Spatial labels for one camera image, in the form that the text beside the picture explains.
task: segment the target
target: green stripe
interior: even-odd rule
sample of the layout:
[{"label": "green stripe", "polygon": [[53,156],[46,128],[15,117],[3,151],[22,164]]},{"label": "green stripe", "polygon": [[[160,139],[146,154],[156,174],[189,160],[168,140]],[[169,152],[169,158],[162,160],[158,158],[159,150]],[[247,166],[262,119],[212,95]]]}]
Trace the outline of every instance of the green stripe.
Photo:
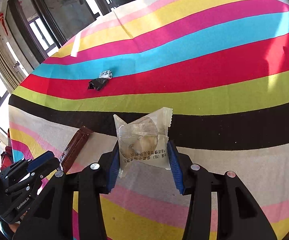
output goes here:
[{"label": "green stripe", "polygon": [[182,93],[121,95],[73,100],[40,94],[19,86],[14,94],[60,111],[150,113],[165,106],[173,108],[174,114],[233,114],[288,103],[289,71],[226,86]]}]

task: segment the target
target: plastic-wrapped snack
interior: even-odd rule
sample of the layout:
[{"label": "plastic-wrapped snack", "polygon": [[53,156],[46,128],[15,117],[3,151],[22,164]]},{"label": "plastic-wrapped snack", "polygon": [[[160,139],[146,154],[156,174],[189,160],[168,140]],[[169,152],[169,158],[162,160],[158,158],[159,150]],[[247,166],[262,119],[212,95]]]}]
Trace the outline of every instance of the plastic-wrapped snack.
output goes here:
[{"label": "plastic-wrapped snack", "polygon": [[106,79],[112,79],[112,72],[111,70],[103,71],[100,73],[99,78],[106,78]]},{"label": "plastic-wrapped snack", "polygon": [[113,117],[120,151],[120,177],[126,175],[133,161],[170,168],[167,142],[171,108],[163,107],[131,123],[126,123],[117,115]]},{"label": "plastic-wrapped snack", "polygon": [[106,85],[107,82],[108,82],[107,78],[95,78],[95,79],[89,81],[88,90],[89,89],[95,89],[95,90],[99,91],[100,89],[102,89]]}]

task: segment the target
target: curtain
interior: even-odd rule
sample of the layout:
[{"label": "curtain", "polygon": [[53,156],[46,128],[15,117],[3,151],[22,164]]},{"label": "curtain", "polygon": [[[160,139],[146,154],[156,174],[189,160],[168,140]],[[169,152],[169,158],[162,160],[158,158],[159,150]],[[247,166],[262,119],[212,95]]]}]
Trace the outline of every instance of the curtain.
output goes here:
[{"label": "curtain", "polygon": [[0,43],[0,77],[11,94],[23,80],[17,69],[13,68],[14,62],[9,57],[3,45]]}]

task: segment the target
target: blue stripe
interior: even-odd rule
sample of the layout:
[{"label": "blue stripe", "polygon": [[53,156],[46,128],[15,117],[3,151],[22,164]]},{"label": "blue stripe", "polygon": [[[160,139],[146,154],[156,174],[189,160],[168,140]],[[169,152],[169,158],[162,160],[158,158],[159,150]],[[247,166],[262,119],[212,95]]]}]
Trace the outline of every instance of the blue stripe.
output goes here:
[{"label": "blue stripe", "polygon": [[258,15],[215,25],[142,53],[72,65],[42,63],[33,74],[46,78],[80,80],[97,78],[100,72],[110,69],[114,77],[125,76],[287,33],[289,12]]},{"label": "blue stripe", "polygon": [[13,161],[14,162],[17,162],[17,161],[21,160],[22,158],[24,158],[23,153],[20,151],[12,149],[12,153],[13,153]]}]

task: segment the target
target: yellow stripe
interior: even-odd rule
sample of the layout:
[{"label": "yellow stripe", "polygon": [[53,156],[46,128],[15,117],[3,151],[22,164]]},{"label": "yellow stripe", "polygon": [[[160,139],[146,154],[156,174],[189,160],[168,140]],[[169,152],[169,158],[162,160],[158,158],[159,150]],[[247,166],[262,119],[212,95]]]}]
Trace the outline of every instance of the yellow stripe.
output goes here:
[{"label": "yellow stripe", "polygon": [[271,226],[274,229],[278,240],[281,240],[289,232],[289,217],[284,220],[280,220],[277,223],[272,223]]},{"label": "yellow stripe", "polygon": [[22,142],[26,146],[28,146],[34,158],[37,158],[38,156],[46,152],[46,149],[43,149],[41,145],[37,143],[30,135],[22,131],[10,128],[10,137],[12,140]]},{"label": "yellow stripe", "polygon": [[[124,25],[116,26],[81,38],[79,51],[99,46],[113,41],[128,40],[141,34],[156,30],[171,22],[188,15],[241,0],[178,0],[160,9],[132,20]],[[73,42],[62,47],[52,57],[65,57],[71,54]]]},{"label": "yellow stripe", "polygon": [[[106,198],[100,197],[107,236],[113,240],[179,240],[183,229],[168,226],[136,215]],[[78,211],[78,192],[74,193],[73,209]],[[289,218],[272,223],[278,240],[289,232]],[[216,240],[217,232],[210,232],[210,240]]]},{"label": "yellow stripe", "polygon": [[151,113],[163,106],[174,114],[218,115],[247,112],[289,103],[289,71],[250,81],[182,93],[64,99],[19,86],[14,94],[60,111]]}]

